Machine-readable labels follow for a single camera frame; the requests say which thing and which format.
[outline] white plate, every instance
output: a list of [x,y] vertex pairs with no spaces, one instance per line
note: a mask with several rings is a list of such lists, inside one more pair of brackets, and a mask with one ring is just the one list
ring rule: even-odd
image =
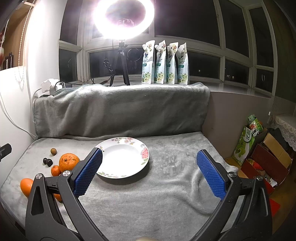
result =
[[130,177],[141,171],[149,160],[147,146],[131,137],[108,139],[96,147],[103,151],[103,162],[97,171],[102,177]]

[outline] orange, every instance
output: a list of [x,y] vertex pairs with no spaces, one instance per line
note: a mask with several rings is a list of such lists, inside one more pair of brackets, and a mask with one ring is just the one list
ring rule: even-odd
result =
[[80,161],[79,157],[73,153],[66,153],[59,159],[59,169],[61,172],[72,171],[75,165]]
[[32,185],[33,185],[33,180],[30,178],[24,178],[23,180],[20,181],[20,189],[22,190],[23,194],[26,197],[29,197]]
[[59,202],[62,202],[61,195],[59,195],[59,194],[55,194],[55,193],[54,193],[54,197],[55,197],[56,200],[58,200]]
[[61,174],[61,171],[59,169],[59,166],[58,165],[54,165],[51,169],[51,173],[52,175],[55,177],[55,176],[59,176]]

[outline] blue gripper pad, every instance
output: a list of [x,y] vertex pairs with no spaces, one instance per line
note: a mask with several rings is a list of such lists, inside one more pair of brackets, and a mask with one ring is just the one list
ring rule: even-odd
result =
[[212,189],[213,194],[223,199],[226,195],[226,183],[203,151],[197,153],[196,163]]
[[101,149],[96,150],[90,160],[87,162],[83,170],[79,173],[74,181],[74,195],[76,197],[85,194],[89,184],[93,180],[96,172],[102,164],[103,153]]

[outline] red box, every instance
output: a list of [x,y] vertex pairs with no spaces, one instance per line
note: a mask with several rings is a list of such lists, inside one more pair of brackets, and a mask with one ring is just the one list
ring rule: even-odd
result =
[[280,185],[288,175],[289,171],[270,152],[257,144],[252,159],[256,161],[277,183]]
[[[245,160],[242,164],[241,171],[250,179],[254,179],[256,176],[261,176],[260,173],[247,161]],[[270,195],[274,188],[264,179],[266,191]]]

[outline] metal screw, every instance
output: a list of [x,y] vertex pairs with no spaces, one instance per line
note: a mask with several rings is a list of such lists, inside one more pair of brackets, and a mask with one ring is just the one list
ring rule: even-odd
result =
[[228,175],[229,175],[230,177],[237,177],[237,174],[236,174],[235,172],[230,172],[230,173],[228,173]]
[[67,177],[67,176],[69,176],[70,174],[71,174],[71,172],[68,171],[68,170],[63,172],[63,176],[64,176],[64,177]]
[[42,177],[42,174],[41,174],[41,173],[39,173],[39,174],[37,174],[37,175],[36,175],[36,177],[35,177],[35,178],[36,178],[36,179],[40,179],[41,177]]
[[263,177],[262,177],[262,176],[256,176],[256,179],[257,179],[258,181],[262,181],[262,180],[263,180]]

